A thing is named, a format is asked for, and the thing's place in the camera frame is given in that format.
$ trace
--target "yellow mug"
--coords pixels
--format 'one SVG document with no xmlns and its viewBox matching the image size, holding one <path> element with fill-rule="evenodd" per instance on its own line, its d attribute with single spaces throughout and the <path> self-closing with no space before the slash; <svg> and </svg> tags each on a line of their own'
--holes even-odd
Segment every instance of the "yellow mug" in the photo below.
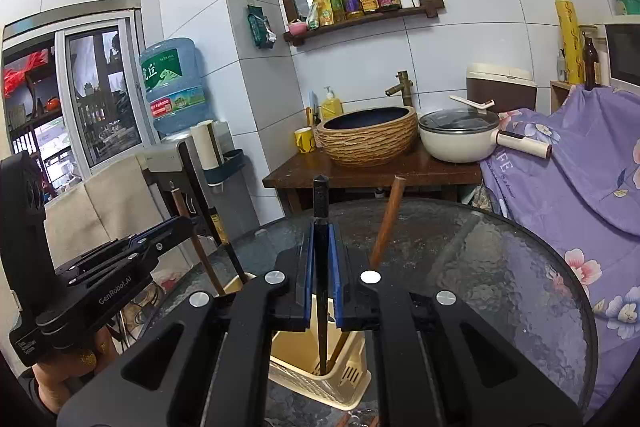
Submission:
<svg viewBox="0 0 640 427">
<path fill-rule="evenodd" d="M 294 135 L 296 136 L 296 146 L 300 152 L 307 153 L 316 150 L 316 140 L 311 127 L 298 129 Z"/>
</svg>

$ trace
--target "purple label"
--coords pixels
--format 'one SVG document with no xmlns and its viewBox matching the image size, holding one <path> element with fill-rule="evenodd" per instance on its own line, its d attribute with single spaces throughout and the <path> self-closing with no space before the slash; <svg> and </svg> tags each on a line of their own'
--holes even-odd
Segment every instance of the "purple label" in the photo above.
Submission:
<svg viewBox="0 0 640 427">
<path fill-rule="evenodd" d="M 347 13 L 361 12 L 362 4 L 360 0 L 344 0 L 344 11 Z"/>
</svg>

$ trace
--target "gold glitter nail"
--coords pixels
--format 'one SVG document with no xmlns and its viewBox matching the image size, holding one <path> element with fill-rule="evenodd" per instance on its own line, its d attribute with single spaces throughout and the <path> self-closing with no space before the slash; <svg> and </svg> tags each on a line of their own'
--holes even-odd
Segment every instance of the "gold glitter nail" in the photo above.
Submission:
<svg viewBox="0 0 640 427">
<path fill-rule="evenodd" d="M 84 363 L 84 365 L 89 365 L 90 367 L 94 367 L 94 365 L 97 363 L 94 352 L 89 351 L 88 349 L 82 352 L 82 355 L 80 355 L 80 360 L 82 360 L 82 363 Z"/>
</svg>

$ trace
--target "pot lid handle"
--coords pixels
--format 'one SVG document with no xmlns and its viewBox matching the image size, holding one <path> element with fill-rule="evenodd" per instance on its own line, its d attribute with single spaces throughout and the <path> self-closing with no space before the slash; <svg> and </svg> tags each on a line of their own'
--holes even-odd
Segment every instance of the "pot lid handle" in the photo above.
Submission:
<svg viewBox="0 0 640 427">
<path fill-rule="evenodd" d="M 455 94 L 450 94 L 449 98 L 451 100 L 455 100 L 456 102 L 466 103 L 466 105 L 470 105 L 471 107 L 475 107 L 479 110 L 487 110 L 487 108 L 495 105 L 495 102 L 493 100 L 489 100 L 489 102 L 484 103 L 471 102 L 471 100 L 467 100 L 466 98 L 462 98 L 461 96 L 457 96 Z"/>
</svg>

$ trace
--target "round metal bolt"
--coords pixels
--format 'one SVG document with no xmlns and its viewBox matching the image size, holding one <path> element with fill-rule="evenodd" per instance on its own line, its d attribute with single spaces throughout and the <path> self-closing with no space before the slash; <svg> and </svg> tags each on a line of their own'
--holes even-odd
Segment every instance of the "round metal bolt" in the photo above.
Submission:
<svg viewBox="0 0 640 427">
<path fill-rule="evenodd" d="M 443 306 L 451 306 L 456 301 L 456 295 L 449 290 L 442 290 L 436 294 L 436 301 Z"/>
<path fill-rule="evenodd" d="M 209 295 L 204 292 L 196 292 L 189 297 L 189 304 L 194 308 L 201 308 L 209 302 Z"/>
<path fill-rule="evenodd" d="M 382 276 L 375 270 L 366 270 L 360 274 L 360 280 L 365 284 L 375 284 L 380 282 Z"/>
<path fill-rule="evenodd" d="M 270 271 L 264 276 L 264 280 L 266 280 L 269 284 L 280 284 L 284 281 L 284 273 L 278 270 Z"/>
</svg>

